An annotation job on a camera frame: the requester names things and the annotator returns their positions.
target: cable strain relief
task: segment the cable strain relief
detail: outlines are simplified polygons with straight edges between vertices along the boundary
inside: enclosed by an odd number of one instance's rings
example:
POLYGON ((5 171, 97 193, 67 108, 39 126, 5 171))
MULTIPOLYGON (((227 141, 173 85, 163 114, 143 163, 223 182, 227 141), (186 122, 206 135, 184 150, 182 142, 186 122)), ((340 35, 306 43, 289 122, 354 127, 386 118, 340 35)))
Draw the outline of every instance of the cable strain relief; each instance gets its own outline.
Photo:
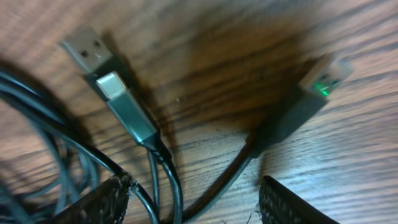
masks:
POLYGON ((172 155, 160 138, 159 133, 149 136, 139 142, 139 145, 146 147, 157 158, 159 163, 171 161, 172 159, 172 155))

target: wooden table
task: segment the wooden table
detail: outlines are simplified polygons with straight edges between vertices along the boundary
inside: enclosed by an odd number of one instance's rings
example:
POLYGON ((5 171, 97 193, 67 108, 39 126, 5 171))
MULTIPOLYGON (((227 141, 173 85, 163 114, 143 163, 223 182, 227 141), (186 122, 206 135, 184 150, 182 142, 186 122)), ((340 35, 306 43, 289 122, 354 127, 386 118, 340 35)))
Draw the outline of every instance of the wooden table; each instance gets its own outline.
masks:
MULTIPOLYGON (((117 47, 173 152, 185 207, 303 75, 302 61, 335 52, 354 74, 316 117, 252 161, 197 223, 246 223, 266 174, 341 223, 398 222, 398 1, 2 0, 0 6, 0 58, 49 87, 96 145, 150 192, 146 151, 58 43, 89 24, 117 47)), ((17 112, 4 103, 0 110, 2 179, 15 191, 53 179, 57 170, 40 139, 17 112), (30 184, 11 180, 13 173, 30 184)), ((172 201, 163 172, 160 178, 166 217, 172 201)), ((125 223, 147 219, 131 200, 125 223)), ((253 216, 249 223, 260 222, 253 216)))

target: green light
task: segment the green light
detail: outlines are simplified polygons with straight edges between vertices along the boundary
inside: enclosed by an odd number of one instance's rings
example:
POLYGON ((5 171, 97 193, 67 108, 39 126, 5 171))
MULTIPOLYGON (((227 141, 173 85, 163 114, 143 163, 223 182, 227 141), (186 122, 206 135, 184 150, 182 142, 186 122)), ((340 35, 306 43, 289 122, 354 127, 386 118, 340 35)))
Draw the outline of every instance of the green light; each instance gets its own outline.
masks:
POLYGON ((326 91, 329 87, 328 86, 323 86, 322 84, 316 83, 315 88, 319 90, 323 96, 329 96, 330 93, 326 91))

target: connector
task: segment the connector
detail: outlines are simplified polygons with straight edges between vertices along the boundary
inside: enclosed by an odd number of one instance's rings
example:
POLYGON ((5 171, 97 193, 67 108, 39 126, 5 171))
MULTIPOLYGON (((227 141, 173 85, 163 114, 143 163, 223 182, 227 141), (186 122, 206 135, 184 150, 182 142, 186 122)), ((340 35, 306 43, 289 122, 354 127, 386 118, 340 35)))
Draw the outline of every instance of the connector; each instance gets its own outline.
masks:
POLYGON ((151 150, 158 158, 169 159, 170 153, 161 145, 159 128, 133 91, 133 74, 113 54, 98 34, 80 28, 62 41, 62 46, 84 70, 83 78, 101 97, 133 139, 151 150))
POLYGON ((277 109, 257 131, 251 157, 257 158, 270 146, 282 142, 320 111, 327 97, 346 79, 352 69, 348 64, 324 55, 311 71, 277 105, 277 109))

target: brown wood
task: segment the brown wood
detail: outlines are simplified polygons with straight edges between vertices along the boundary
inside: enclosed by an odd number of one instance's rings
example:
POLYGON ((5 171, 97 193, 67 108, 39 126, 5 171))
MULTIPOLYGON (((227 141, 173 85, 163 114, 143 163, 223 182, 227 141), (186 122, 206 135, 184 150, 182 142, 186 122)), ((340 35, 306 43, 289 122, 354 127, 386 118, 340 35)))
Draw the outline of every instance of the brown wood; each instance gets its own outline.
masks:
MULTIPOLYGON (((81 24, 117 46, 136 72, 183 183, 185 207, 204 192, 267 116, 305 58, 336 52, 355 73, 287 141, 251 162, 197 223, 245 223, 259 179, 271 175, 341 223, 397 223, 398 1, 2 0, 0 58, 29 71, 90 130, 96 145, 149 192, 136 147, 58 46, 81 24)), ((38 186, 54 178, 40 139, 0 105, 1 175, 38 186)), ((172 206, 162 172, 162 217, 172 206)), ((125 223, 147 222, 131 200, 125 223)), ((250 223, 260 223, 252 217, 250 223)))

